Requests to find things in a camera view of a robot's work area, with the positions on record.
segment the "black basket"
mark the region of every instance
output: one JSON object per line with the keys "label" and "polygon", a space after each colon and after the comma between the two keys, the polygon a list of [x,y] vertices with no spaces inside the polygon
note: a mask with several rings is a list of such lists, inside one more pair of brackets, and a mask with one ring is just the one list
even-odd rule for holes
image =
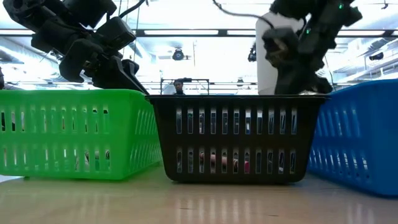
{"label": "black basket", "polygon": [[326,96],[146,96],[167,176],[179,182],[300,181]]}

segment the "green basket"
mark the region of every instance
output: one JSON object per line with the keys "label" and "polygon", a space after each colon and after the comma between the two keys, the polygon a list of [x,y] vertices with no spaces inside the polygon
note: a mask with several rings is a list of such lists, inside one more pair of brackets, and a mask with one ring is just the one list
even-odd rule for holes
{"label": "green basket", "polygon": [[121,180],[162,159],[138,91],[2,90],[0,116],[1,175]]}

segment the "wooden table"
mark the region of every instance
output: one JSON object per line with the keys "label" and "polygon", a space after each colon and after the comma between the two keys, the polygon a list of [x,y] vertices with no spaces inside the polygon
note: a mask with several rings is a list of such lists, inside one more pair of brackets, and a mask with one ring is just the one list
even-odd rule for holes
{"label": "wooden table", "polygon": [[155,167],[125,182],[0,177],[0,223],[395,224],[398,200],[308,175],[290,186],[176,184]]}

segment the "blue basket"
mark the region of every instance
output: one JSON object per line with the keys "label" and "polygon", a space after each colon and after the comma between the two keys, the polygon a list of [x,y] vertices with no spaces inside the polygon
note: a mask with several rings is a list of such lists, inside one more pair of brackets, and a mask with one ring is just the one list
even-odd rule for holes
{"label": "blue basket", "polygon": [[318,114],[309,171],[359,190],[398,195],[397,98],[398,80],[332,93]]}

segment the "plastic basket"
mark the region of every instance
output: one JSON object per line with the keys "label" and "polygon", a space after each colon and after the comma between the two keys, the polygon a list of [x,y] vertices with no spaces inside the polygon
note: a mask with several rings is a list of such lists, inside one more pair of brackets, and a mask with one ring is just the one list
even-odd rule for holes
{"label": "plastic basket", "polygon": [[398,195],[397,80],[331,94],[320,110],[310,171],[381,195]]}
{"label": "plastic basket", "polygon": [[4,90],[0,116],[1,175],[119,180],[161,161],[138,91]]}
{"label": "plastic basket", "polygon": [[147,96],[167,176],[179,182],[303,178],[324,96]]}

